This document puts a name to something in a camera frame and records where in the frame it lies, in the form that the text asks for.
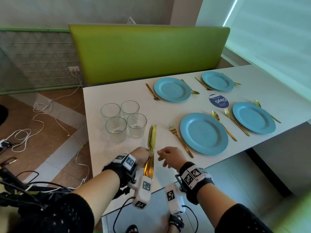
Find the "hand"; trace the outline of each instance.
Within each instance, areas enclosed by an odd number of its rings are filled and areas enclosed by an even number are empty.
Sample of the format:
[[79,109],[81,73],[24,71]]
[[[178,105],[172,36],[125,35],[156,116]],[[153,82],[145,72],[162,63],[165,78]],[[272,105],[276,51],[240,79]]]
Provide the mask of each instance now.
[[144,167],[148,158],[153,156],[153,153],[144,147],[138,147],[130,152],[130,154],[136,159],[135,163],[138,165],[138,169]]
[[177,147],[167,146],[159,150],[157,153],[160,156],[158,158],[159,161],[165,159],[163,167],[166,167],[168,165],[169,168],[172,167],[176,169],[177,172],[179,172],[179,169],[185,164],[185,162],[187,162],[184,154]]

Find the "clear glass tumbler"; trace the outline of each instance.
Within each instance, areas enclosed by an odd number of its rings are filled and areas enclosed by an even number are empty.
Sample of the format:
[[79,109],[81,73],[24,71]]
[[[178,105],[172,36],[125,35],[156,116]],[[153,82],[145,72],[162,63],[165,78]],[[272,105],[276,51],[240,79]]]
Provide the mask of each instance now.
[[121,108],[119,105],[115,103],[105,104],[101,109],[100,113],[107,122],[109,119],[113,117],[120,117]]
[[126,119],[131,114],[138,113],[139,104],[136,101],[124,101],[121,104],[121,110],[123,113],[123,117]]
[[128,130],[131,137],[140,138],[144,135],[147,118],[143,114],[131,114],[127,118]]
[[105,128],[109,133],[110,139],[115,143],[121,143],[126,138],[126,127],[127,123],[124,118],[121,117],[113,117],[109,119]]

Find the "wall outlet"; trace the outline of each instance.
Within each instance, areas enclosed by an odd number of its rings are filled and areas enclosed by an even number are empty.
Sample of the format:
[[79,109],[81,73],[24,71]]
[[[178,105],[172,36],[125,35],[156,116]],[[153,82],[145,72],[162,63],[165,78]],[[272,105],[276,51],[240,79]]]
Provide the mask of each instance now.
[[72,67],[68,67],[70,72],[76,72],[76,71],[80,71],[79,66],[72,66]]

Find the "blue circular label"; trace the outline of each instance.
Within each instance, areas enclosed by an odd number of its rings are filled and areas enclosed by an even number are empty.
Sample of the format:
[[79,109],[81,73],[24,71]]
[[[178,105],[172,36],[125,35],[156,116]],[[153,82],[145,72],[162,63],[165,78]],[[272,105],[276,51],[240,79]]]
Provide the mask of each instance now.
[[211,94],[208,98],[210,102],[218,108],[224,109],[229,106],[228,100],[221,95]]

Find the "green bench backrest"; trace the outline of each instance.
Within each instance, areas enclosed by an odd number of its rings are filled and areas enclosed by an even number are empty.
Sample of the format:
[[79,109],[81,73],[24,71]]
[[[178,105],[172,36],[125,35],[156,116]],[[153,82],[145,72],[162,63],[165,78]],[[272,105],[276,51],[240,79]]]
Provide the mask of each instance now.
[[230,29],[69,25],[85,80],[111,83],[216,67]]

